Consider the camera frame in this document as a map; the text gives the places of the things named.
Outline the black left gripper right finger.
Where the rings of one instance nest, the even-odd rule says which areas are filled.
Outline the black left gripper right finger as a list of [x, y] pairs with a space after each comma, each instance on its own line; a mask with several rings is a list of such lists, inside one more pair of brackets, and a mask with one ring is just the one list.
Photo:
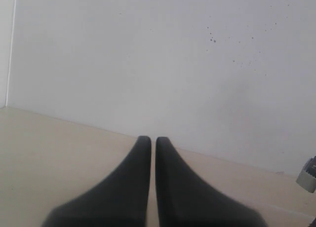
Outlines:
[[161, 227], [265, 227], [255, 210], [195, 173], [168, 137], [156, 140], [156, 196]]

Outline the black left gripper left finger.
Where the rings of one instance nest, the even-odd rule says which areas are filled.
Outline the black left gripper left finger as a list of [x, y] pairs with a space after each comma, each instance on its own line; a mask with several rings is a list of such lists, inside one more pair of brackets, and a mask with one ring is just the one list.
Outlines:
[[151, 139], [139, 136], [120, 165], [98, 185], [53, 209], [44, 227], [144, 227], [151, 175]]

